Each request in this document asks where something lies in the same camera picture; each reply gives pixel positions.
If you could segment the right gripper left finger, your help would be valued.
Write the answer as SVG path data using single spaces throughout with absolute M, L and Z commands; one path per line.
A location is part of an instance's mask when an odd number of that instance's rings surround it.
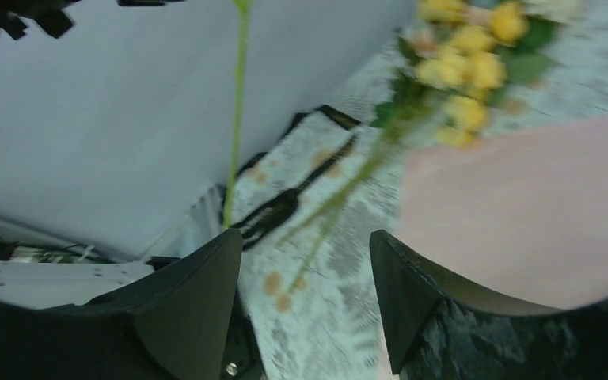
M 0 379 L 262 379 L 228 230 L 181 258 L 0 244 Z

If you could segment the pink fake flower stem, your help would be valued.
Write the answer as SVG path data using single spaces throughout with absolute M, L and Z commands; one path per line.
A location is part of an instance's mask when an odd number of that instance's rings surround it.
M 243 117 L 243 103 L 245 95 L 245 70 L 247 63 L 247 51 L 249 44 L 249 26 L 253 0 L 235 0 L 235 8 L 239 14 L 239 28 L 237 39 L 237 60 L 234 72 L 234 117 L 232 150 L 230 156 L 229 177 L 226 185 L 225 205 L 222 214 L 222 227 L 224 230 L 230 228 L 234 202 L 235 178 L 239 165 L 239 150 L 241 143 L 241 126 Z

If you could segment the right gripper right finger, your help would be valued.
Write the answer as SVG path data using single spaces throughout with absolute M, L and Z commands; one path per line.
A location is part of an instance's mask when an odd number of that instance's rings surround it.
M 400 379 L 608 379 L 608 298 L 557 309 L 475 283 L 384 230 L 370 261 Z

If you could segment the yellow fake flower stem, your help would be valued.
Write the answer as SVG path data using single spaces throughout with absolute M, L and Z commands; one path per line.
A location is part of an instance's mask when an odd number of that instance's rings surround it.
M 508 86 L 539 79 L 553 65 L 542 48 L 569 19 L 556 1 L 500 1 L 490 8 L 467 1 L 419 1 L 413 34 L 397 40 L 405 62 L 390 79 L 391 97 L 374 106 L 369 120 L 378 136 L 358 172 L 306 219 L 306 224 L 323 219 L 321 236 L 289 291 L 298 289 L 351 196 L 404 150 L 415 131 L 441 113 L 440 143 L 472 143 Z

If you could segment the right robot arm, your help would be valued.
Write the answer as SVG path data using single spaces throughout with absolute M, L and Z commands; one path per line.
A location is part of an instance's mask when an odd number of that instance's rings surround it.
M 181 258 L 0 261 L 0 379 L 261 379 L 230 230 Z M 370 237 L 400 379 L 608 379 L 608 299 L 558 310 L 492 291 Z

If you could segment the floral tablecloth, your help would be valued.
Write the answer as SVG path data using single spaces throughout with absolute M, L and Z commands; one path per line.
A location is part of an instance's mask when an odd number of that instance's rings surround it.
M 540 89 L 513 91 L 481 141 L 608 116 L 608 1 L 586 1 L 551 53 L 559 67 Z M 368 126 L 360 134 L 355 151 L 304 195 L 294 218 L 243 256 L 239 288 L 269 379 L 380 379 L 382 319 L 369 243 L 376 230 L 396 232 L 409 155 L 440 147 L 429 130 L 415 133 L 407 151 L 351 196 L 298 289 L 288 289 L 324 221 L 286 233 L 357 172 L 378 135 Z

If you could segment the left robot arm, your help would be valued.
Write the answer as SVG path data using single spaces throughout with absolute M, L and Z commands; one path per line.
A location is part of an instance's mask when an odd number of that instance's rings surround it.
M 17 41 L 32 21 L 44 34 L 59 39 L 75 26 L 67 10 L 78 0 L 0 0 L 0 32 Z

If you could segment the black ribbon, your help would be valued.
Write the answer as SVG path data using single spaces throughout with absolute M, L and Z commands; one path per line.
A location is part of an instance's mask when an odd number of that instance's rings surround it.
M 244 253 L 297 213 L 306 189 L 351 153 L 361 124 L 327 104 L 298 112 L 271 150 L 238 170 L 234 189 L 227 188 L 222 199 L 231 216 L 221 220 L 240 231 Z

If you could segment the pink purple wrapping paper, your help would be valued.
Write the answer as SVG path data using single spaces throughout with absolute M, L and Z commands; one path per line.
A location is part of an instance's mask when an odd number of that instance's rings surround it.
M 608 116 L 408 156 L 395 233 L 484 287 L 561 310 L 608 298 Z M 383 336 L 377 376 L 390 370 Z

